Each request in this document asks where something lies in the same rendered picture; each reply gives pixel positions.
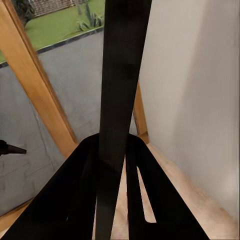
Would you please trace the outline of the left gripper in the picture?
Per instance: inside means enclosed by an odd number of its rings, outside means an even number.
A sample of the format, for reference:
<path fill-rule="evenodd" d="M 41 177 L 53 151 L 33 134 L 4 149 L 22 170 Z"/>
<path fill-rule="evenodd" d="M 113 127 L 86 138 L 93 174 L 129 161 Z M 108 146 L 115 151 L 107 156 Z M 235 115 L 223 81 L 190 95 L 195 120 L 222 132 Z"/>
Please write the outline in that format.
<path fill-rule="evenodd" d="M 16 147 L 11 144 L 7 144 L 6 141 L 0 141 L 0 155 L 8 155 L 8 154 L 26 154 L 27 150 Z"/>

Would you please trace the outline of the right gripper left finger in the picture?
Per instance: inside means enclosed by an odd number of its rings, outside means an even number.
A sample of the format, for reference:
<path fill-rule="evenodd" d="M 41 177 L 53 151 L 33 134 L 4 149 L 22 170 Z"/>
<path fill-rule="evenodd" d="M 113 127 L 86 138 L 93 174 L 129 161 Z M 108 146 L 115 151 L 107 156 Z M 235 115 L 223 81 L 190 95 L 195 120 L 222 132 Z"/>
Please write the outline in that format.
<path fill-rule="evenodd" d="M 0 240 L 92 240 L 100 133 L 85 138 Z"/>

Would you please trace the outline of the poster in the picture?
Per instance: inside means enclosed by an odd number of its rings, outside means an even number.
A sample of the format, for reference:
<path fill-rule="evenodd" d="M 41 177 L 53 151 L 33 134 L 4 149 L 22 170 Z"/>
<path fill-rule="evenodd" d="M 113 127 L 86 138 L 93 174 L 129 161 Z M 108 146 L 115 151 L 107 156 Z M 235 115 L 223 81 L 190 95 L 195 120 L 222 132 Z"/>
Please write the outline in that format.
<path fill-rule="evenodd" d="M 95 240 L 110 240 L 152 0 L 105 0 Z"/>

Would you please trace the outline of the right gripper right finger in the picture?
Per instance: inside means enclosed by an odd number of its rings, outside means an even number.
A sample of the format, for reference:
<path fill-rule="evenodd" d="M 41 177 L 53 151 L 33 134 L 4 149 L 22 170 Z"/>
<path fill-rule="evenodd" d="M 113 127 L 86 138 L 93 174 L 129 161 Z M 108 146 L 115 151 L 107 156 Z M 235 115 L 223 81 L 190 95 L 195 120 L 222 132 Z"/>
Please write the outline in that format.
<path fill-rule="evenodd" d="M 130 133 L 125 161 L 129 240 L 210 240 L 145 142 Z M 145 220 L 137 167 L 156 223 Z"/>

